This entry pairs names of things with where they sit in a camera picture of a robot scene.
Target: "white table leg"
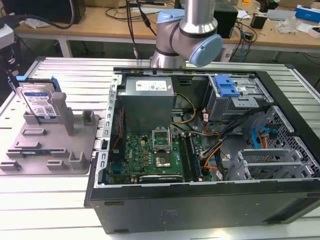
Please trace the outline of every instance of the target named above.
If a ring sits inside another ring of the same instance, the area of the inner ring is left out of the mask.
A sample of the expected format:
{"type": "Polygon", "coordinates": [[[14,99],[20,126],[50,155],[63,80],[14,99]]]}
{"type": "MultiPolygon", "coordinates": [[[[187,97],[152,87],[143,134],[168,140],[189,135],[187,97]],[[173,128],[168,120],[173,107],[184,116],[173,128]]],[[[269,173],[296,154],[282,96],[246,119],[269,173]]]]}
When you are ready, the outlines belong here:
{"type": "Polygon", "coordinates": [[[70,48],[69,41],[67,40],[66,37],[61,37],[58,39],[60,48],[62,51],[62,55],[64,58],[72,58],[72,52],[70,48]]]}
{"type": "Polygon", "coordinates": [[[273,55],[272,60],[275,61],[275,62],[278,62],[281,54],[282,54],[282,51],[276,51],[275,54],[273,55]]]}
{"type": "Polygon", "coordinates": [[[234,46],[223,46],[223,53],[220,59],[220,62],[228,63],[230,61],[230,57],[232,52],[234,51],[234,46]]]}

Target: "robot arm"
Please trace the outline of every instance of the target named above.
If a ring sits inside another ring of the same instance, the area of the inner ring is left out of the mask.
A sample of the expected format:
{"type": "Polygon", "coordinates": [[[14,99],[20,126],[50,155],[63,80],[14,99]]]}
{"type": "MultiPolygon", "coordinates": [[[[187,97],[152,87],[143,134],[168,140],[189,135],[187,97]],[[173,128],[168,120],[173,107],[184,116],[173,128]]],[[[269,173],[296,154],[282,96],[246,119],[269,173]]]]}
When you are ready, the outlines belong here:
{"type": "Polygon", "coordinates": [[[212,62],[223,46],[214,18],[215,0],[185,0],[185,9],[167,9],[157,19],[153,68],[197,67],[212,62]]]}

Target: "white label sticker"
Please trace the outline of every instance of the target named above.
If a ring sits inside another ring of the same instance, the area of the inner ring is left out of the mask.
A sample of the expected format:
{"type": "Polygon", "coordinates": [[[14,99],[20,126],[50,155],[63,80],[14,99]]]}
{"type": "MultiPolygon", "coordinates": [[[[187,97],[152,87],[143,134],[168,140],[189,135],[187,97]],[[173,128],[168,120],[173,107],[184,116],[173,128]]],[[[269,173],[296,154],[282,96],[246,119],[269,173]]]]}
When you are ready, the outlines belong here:
{"type": "Polygon", "coordinates": [[[31,155],[36,155],[34,151],[22,151],[22,154],[31,154],[31,155]]]}
{"type": "Polygon", "coordinates": [[[205,122],[209,121],[209,114],[207,114],[207,113],[203,114],[203,121],[205,121],[205,122]]]}
{"type": "Polygon", "coordinates": [[[230,154],[226,154],[225,158],[222,159],[222,161],[229,161],[231,160],[230,154]]]}
{"type": "Polygon", "coordinates": [[[167,83],[164,80],[159,81],[147,81],[139,80],[135,83],[136,91],[167,91],[167,83]]]}
{"type": "Polygon", "coordinates": [[[236,88],[238,91],[247,91],[247,89],[245,87],[237,87],[236,88]]]}
{"type": "Polygon", "coordinates": [[[50,119],[57,116],[54,107],[48,103],[49,97],[46,92],[25,92],[24,97],[37,117],[50,119]]]}
{"type": "Polygon", "coordinates": [[[222,181],[223,176],[219,171],[216,171],[216,176],[220,181],[222,181]]]}

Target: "ram slot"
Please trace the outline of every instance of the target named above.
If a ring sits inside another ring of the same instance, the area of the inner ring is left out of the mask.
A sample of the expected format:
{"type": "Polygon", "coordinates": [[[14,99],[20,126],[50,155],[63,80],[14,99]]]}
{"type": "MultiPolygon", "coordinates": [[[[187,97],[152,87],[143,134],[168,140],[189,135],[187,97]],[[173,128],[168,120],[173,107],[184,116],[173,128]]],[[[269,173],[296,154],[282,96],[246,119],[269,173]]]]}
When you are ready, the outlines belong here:
{"type": "Polygon", "coordinates": [[[192,167],[191,165],[192,155],[190,155],[191,151],[188,149],[187,140],[182,136],[179,136],[179,150],[183,168],[184,181],[192,182],[195,180],[192,170],[194,169],[194,167],[192,167]]]}

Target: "wooden table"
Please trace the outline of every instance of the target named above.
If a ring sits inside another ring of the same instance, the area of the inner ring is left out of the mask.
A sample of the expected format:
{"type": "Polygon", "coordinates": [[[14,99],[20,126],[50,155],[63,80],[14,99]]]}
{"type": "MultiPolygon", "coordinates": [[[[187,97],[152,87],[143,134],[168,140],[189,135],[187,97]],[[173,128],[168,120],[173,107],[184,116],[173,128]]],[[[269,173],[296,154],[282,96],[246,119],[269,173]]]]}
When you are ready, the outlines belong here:
{"type": "MultiPolygon", "coordinates": [[[[258,3],[255,1],[251,1],[250,4],[244,4],[239,1],[237,7],[252,14],[256,9],[257,4],[258,3]]],[[[115,14],[116,12],[115,10],[111,10],[109,13],[115,14]]],[[[125,14],[117,13],[116,17],[124,18],[125,14]]],[[[148,17],[154,23],[157,21],[157,14],[151,14],[148,17]]],[[[242,22],[246,25],[250,25],[251,20],[244,19],[242,22]]],[[[157,26],[154,23],[151,23],[151,26],[156,30],[157,26]]],[[[251,49],[320,53],[319,39],[316,39],[304,32],[281,34],[276,31],[276,24],[277,23],[274,21],[267,20],[262,30],[255,29],[258,34],[258,38],[251,46],[251,49]]],[[[142,21],[134,22],[133,29],[136,43],[156,43],[155,36],[142,21]]],[[[64,57],[72,57],[69,41],[132,42],[127,22],[122,22],[106,16],[102,7],[87,7],[86,14],[81,23],[75,24],[67,30],[60,30],[55,27],[33,29],[23,24],[16,29],[16,32],[21,38],[58,40],[64,57]]],[[[234,29],[231,38],[224,39],[224,52],[221,59],[222,62],[229,61],[230,56],[233,50],[237,47],[239,41],[240,33],[237,29],[234,29]]]]}
{"type": "MultiPolygon", "coordinates": [[[[259,3],[251,1],[250,4],[245,4],[239,1],[238,10],[245,10],[249,14],[253,14],[259,3]]],[[[278,7],[277,10],[295,10],[294,8],[278,7]]],[[[252,18],[243,19],[242,23],[250,26],[252,18]]],[[[317,25],[315,22],[299,19],[300,21],[317,25]]],[[[257,50],[269,50],[279,52],[299,52],[299,53],[320,53],[320,39],[310,36],[309,34],[298,31],[298,33],[280,33],[276,29],[278,22],[267,20],[263,26],[263,29],[255,29],[258,38],[256,42],[251,46],[251,49],[257,50]]],[[[234,38],[240,38],[240,32],[233,30],[232,36],[234,38]]],[[[280,54],[277,52],[273,60],[278,60],[280,54]]]]}

